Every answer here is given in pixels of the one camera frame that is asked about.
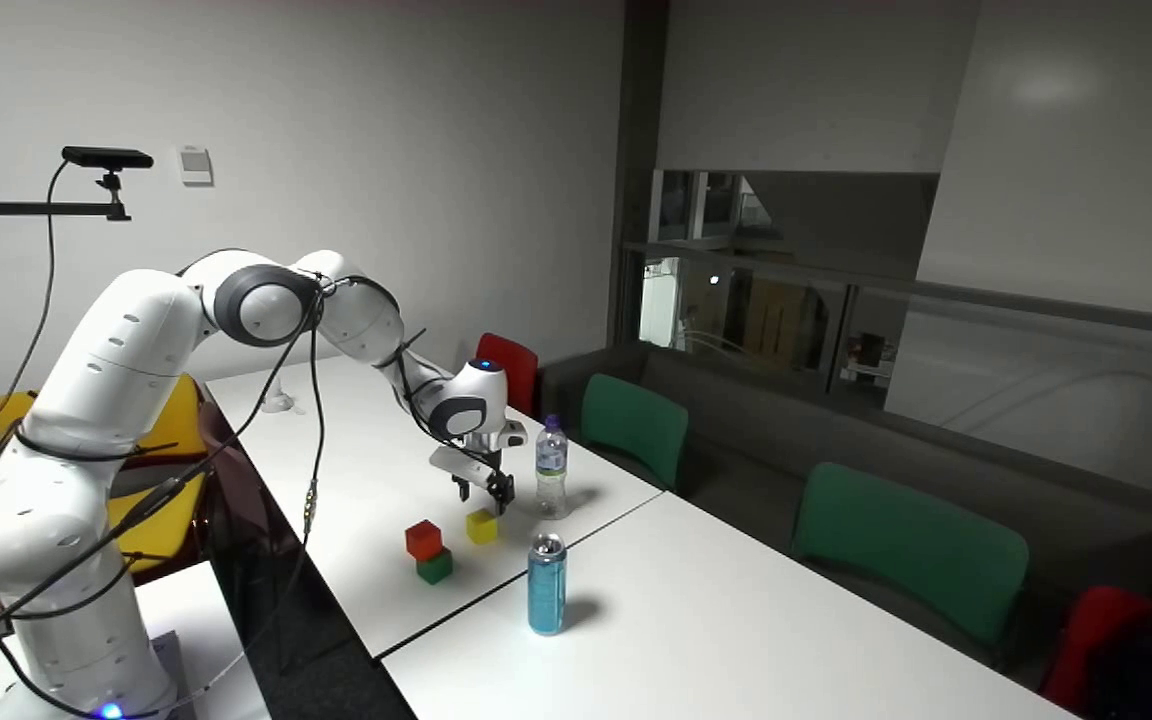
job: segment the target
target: colored block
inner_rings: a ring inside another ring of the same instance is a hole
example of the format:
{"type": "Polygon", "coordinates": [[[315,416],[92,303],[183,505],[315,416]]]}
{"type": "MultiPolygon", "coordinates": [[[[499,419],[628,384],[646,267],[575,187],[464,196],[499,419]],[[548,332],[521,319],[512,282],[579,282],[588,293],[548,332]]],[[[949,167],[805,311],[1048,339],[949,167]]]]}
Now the colored block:
{"type": "Polygon", "coordinates": [[[420,522],[409,527],[409,553],[420,560],[430,560],[442,553],[442,534],[430,522],[420,522]]]}
{"type": "Polygon", "coordinates": [[[420,560],[420,564],[416,564],[416,577],[420,577],[425,584],[447,581],[447,577],[453,577],[453,553],[442,549],[442,553],[435,553],[430,560],[420,560]]]}
{"type": "Polygon", "coordinates": [[[487,508],[466,512],[466,516],[464,516],[464,538],[466,538],[473,544],[494,544],[499,522],[494,522],[487,508]]]}

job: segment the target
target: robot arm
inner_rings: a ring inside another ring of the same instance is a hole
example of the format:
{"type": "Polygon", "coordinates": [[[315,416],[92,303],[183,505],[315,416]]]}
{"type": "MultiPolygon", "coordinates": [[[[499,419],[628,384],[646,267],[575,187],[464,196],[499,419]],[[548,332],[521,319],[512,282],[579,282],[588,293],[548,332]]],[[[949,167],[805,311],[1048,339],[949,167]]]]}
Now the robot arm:
{"type": "MultiPolygon", "coordinates": [[[[271,348],[321,332],[344,357],[387,378],[393,398],[442,443],[430,460],[453,467],[459,493],[484,483],[502,508],[512,479],[499,472],[502,371],[455,378],[409,352],[397,302],[335,253],[271,266],[253,253],[214,253],[173,271],[124,271],[89,310],[48,384],[0,453],[0,597],[11,604],[48,571],[71,564],[104,538],[104,501],[115,467],[158,416],[183,362],[212,332],[271,348]]],[[[173,705],[143,637],[115,549],[76,564],[16,619],[26,677],[76,709],[119,705],[133,712],[173,705]]],[[[2,715],[53,715],[30,691],[8,691],[2,715]]]]}

